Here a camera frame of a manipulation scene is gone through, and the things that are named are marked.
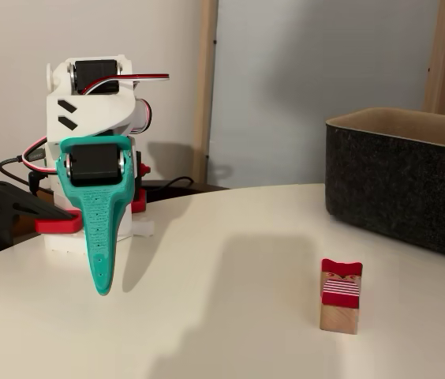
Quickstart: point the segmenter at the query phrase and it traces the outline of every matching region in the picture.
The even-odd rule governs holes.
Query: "black clamp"
[[[0,182],[0,251],[13,246],[12,227],[20,215],[48,220],[71,220],[74,217],[21,188]]]

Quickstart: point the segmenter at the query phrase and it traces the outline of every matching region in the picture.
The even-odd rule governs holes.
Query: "red block top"
[[[333,272],[334,274],[341,276],[342,278],[349,275],[362,276],[363,264],[360,262],[354,263],[338,263],[330,259],[323,259],[321,262],[322,272]]]

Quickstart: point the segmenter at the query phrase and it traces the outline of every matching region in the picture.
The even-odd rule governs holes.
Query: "wire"
[[[37,142],[33,143],[29,148],[27,148],[26,150],[24,150],[23,154],[21,155],[22,158],[22,162],[23,164],[29,168],[30,170],[33,171],[38,171],[41,172],[42,174],[46,174],[46,175],[56,175],[56,169],[55,168],[47,168],[47,167],[39,167],[36,166],[35,164],[31,163],[28,161],[28,159],[26,158],[27,156],[29,156],[34,150],[36,150],[37,148],[39,148],[40,146],[46,144],[47,142],[47,137],[42,137],[40,138]]]
[[[170,75],[167,73],[134,73],[131,75],[110,75],[108,77],[101,77],[96,81],[93,81],[89,86],[82,90],[81,95],[89,95],[95,89],[97,89],[103,83],[108,81],[168,81]]]
[[[6,159],[6,160],[0,162],[0,172],[2,174],[4,174],[5,176],[8,176],[9,178],[11,178],[21,184],[24,184],[25,186],[29,186],[30,183],[26,182],[24,179],[21,179],[14,174],[9,173],[5,168],[3,168],[6,164],[19,163],[20,161],[22,161],[21,156],[17,156],[16,158]],[[50,195],[54,194],[54,192],[51,189],[45,189],[45,188],[40,187],[39,190],[41,190],[42,192],[45,192],[45,193],[49,193]]]
[[[147,129],[149,129],[149,126],[151,126],[151,121],[152,121],[151,104],[149,104],[147,102],[147,100],[145,100],[145,99],[138,99],[138,100],[140,100],[145,105],[145,124],[144,124],[143,129],[139,129],[139,128],[133,129],[132,130],[133,134],[141,134],[144,131],[146,131]]]
[[[170,180],[164,186],[161,186],[159,188],[154,188],[154,189],[148,189],[147,192],[158,192],[158,191],[165,190],[166,188],[170,187],[172,184],[174,184],[176,182],[179,182],[181,180],[189,180],[189,184],[186,187],[184,187],[184,188],[189,188],[192,184],[194,184],[194,180],[192,178],[190,178],[189,176],[179,176],[178,178]]]

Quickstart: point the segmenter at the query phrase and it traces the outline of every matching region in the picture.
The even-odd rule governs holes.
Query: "red bracket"
[[[35,230],[43,235],[69,235],[77,233],[83,227],[82,214],[78,209],[67,211],[75,217],[71,220],[35,220]]]
[[[140,176],[144,177],[146,174],[151,172],[151,168],[149,166],[145,166],[143,163],[140,164]]]
[[[138,190],[138,200],[134,200],[131,203],[131,213],[140,213],[145,212],[146,207],[146,190],[143,188],[140,188]]]

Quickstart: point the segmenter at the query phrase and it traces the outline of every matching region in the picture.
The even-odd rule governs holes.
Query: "white plastic base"
[[[154,234],[154,221],[148,220],[145,215],[136,215],[132,220],[131,209],[127,213],[128,210],[119,226],[118,242],[132,235],[151,237]],[[43,239],[48,250],[86,254],[84,230],[72,235],[43,235]]]

